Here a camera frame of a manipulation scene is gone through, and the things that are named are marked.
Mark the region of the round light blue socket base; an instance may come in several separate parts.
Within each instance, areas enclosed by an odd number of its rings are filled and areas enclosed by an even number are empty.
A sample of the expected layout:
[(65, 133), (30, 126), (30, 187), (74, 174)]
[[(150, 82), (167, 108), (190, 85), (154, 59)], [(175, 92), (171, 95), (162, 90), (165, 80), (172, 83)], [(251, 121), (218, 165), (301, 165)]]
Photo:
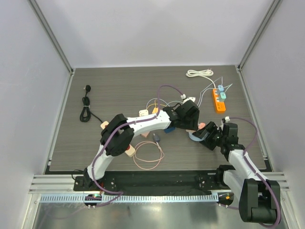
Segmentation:
[(205, 139), (205, 137), (199, 138), (193, 135), (193, 133), (189, 133), (189, 138), (195, 142), (201, 142)]

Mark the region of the blue cube adapter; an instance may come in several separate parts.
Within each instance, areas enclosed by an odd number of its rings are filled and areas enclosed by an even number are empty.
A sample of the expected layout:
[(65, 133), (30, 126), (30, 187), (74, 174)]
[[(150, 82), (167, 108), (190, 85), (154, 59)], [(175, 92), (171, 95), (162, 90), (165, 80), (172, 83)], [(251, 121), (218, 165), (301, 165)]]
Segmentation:
[(171, 128), (164, 129), (164, 132), (165, 132), (165, 133), (170, 133), (170, 132), (172, 132), (173, 130), (175, 130), (175, 127), (171, 127)]

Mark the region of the yellow charger plug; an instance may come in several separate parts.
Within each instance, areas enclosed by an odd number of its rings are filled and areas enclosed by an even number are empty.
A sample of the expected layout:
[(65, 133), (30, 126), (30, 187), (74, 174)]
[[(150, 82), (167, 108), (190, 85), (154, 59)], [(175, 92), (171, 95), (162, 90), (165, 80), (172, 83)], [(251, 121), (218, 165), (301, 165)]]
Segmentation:
[(158, 107), (155, 107), (152, 111), (152, 114), (157, 114), (159, 112), (159, 108)]

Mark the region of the white adapter plug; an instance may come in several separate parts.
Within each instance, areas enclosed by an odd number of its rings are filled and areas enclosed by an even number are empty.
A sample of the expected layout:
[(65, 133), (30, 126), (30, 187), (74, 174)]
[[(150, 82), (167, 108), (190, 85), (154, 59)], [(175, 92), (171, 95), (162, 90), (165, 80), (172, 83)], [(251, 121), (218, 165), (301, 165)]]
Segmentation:
[(141, 116), (147, 116), (149, 114), (149, 111), (147, 109), (143, 109), (139, 111), (139, 117)]

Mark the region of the beige power strip red sockets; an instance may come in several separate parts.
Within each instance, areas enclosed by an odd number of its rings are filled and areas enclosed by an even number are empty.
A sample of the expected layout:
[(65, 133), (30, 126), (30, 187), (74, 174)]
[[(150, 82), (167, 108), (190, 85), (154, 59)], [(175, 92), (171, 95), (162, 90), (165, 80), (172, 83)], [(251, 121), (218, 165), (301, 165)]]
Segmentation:
[[(107, 127), (108, 124), (109, 124), (109, 122), (107, 122), (107, 121), (102, 122), (101, 128), (102, 128), (102, 129), (105, 129), (105, 128)], [(135, 149), (134, 149), (134, 147), (133, 147), (132, 145), (129, 145), (129, 146), (127, 147), (127, 149), (125, 150), (125, 154), (126, 154), (128, 157), (132, 157), (132, 156), (134, 155), (134, 153), (135, 153)]]

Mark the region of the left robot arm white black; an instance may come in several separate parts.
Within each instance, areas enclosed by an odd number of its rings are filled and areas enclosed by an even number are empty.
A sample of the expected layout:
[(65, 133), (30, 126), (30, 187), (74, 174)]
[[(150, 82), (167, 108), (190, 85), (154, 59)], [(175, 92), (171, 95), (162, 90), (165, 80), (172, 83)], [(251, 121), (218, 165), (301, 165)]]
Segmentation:
[(179, 128), (197, 130), (199, 108), (191, 100), (175, 107), (165, 107), (154, 114), (139, 117), (116, 115), (102, 130), (100, 147), (84, 171), (83, 186), (95, 191), (114, 157), (123, 154), (134, 137), (154, 130)]

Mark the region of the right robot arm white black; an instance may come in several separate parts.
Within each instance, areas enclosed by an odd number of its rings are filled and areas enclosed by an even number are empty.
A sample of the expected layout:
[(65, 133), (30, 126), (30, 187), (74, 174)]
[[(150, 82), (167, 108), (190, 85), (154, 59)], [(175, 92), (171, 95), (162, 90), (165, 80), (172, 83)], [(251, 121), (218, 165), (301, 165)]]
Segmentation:
[(209, 122), (189, 137), (210, 150), (219, 147), (229, 162), (218, 167), (214, 179), (219, 188), (229, 187), (234, 193), (242, 221), (273, 228), (281, 220), (280, 185), (251, 161), (247, 148), (239, 143), (238, 125), (229, 120), (224, 118), (220, 126)]

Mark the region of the small pink charger plug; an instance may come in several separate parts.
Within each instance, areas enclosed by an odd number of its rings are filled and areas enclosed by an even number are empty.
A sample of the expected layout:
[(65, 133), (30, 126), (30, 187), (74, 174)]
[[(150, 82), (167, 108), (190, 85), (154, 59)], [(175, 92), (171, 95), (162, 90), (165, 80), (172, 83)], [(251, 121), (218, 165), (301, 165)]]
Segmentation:
[(198, 128), (199, 128), (199, 129), (203, 129), (205, 126), (206, 126), (205, 123), (200, 123), (200, 124), (198, 125)]

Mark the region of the teal charger plug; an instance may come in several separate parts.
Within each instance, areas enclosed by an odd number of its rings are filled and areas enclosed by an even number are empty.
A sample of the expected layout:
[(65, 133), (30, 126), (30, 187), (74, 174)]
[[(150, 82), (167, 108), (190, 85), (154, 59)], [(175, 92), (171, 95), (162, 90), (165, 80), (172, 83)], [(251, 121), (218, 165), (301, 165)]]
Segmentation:
[(225, 99), (226, 99), (226, 94), (225, 94), (225, 92), (221, 92), (221, 93), (220, 93), (220, 98), (221, 98), (222, 100), (225, 100)]

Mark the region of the light blue charger plug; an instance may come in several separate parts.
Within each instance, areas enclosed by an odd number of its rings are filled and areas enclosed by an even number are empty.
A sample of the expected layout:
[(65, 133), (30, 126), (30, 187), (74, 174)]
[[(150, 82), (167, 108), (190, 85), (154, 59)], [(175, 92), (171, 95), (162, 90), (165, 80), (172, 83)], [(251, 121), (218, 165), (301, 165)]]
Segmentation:
[(219, 93), (224, 92), (224, 87), (223, 87), (222, 85), (218, 85), (217, 91), (218, 91)]

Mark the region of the orange power strip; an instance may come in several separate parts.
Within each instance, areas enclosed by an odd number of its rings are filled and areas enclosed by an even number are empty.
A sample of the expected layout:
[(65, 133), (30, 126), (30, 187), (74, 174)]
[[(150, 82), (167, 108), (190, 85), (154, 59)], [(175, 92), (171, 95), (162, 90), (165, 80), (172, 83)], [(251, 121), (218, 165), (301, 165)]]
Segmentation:
[(218, 114), (223, 114), (226, 111), (226, 107), (224, 103), (225, 96), (222, 97), (222, 95), (224, 95), (223, 92), (219, 92), (219, 90), (213, 89), (212, 92), (213, 104), (214, 104), (215, 112)]

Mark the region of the grey small adapter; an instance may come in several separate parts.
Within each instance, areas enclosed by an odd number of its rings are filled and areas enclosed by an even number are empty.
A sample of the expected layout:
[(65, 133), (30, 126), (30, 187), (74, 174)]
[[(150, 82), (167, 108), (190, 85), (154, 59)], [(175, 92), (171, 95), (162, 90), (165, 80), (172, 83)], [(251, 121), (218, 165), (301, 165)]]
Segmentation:
[(160, 142), (160, 138), (159, 138), (159, 136), (157, 134), (153, 134), (152, 137), (153, 137), (153, 140), (154, 140), (155, 143), (159, 143)]

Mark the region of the black mounting base plate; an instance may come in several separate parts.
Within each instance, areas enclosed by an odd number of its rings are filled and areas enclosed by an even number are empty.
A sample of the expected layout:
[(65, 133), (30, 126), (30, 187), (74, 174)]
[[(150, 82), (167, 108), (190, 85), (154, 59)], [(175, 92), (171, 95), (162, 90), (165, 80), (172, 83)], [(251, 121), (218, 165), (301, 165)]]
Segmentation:
[(229, 189), (215, 170), (107, 171), (98, 183), (125, 196), (201, 196)]

